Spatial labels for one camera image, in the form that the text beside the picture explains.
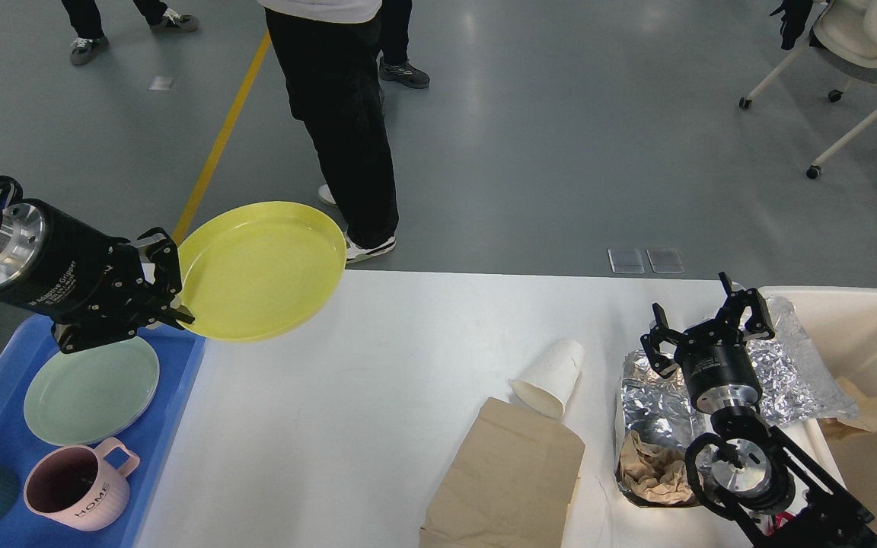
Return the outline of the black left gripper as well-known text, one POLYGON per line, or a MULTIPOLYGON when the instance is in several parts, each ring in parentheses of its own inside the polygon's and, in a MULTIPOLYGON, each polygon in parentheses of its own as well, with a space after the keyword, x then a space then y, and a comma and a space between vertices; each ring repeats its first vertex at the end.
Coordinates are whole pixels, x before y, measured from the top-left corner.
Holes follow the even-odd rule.
POLYGON ((125 341, 142 327, 181 330, 177 244, 164 228, 111 237, 45 202, 0 207, 0 302, 53 320, 64 354, 125 341), (145 290, 160 302, 142 304, 145 290))

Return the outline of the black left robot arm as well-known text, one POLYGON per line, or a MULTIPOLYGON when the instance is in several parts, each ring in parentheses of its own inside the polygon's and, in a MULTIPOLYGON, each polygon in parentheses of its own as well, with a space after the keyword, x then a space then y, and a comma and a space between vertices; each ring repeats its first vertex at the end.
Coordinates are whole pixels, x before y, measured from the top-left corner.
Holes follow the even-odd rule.
POLYGON ((191 326, 174 240, 163 228, 110 236, 0 176, 0 302, 49 317, 63 353, 191 326))

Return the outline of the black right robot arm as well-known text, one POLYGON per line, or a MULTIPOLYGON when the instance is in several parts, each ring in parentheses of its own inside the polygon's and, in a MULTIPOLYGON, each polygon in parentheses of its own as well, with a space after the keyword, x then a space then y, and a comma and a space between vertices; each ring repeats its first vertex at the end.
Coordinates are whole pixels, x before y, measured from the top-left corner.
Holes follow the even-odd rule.
POLYGON ((877 547, 873 513, 763 419, 746 343, 775 336, 768 306, 756 288, 718 277, 726 301, 716 316, 678 332, 654 304, 640 339, 652 370, 680 371, 690 405, 710 418, 684 457, 697 502, 734 521, 754 547, 877 547))

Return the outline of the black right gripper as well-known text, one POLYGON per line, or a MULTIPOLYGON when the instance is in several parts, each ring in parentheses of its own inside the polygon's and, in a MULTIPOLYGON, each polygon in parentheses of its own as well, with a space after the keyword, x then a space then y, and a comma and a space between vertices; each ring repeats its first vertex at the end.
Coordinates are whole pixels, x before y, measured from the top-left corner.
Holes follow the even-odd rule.
POLYGON ((640 337, 649 367, 669 379, 680 367, 691 406, 701 413, 744 406, 755 408, 762 388, 745 341, 776 336, 766 299, 758 288, 737 288, 725 272, 718 274, 726 299, 710 327, 691 327, 684 333, 668 325, 665 310, 653 303, 654 321, 640 337), (678 348, 674 358, 662 353, 662 343, 678 348))

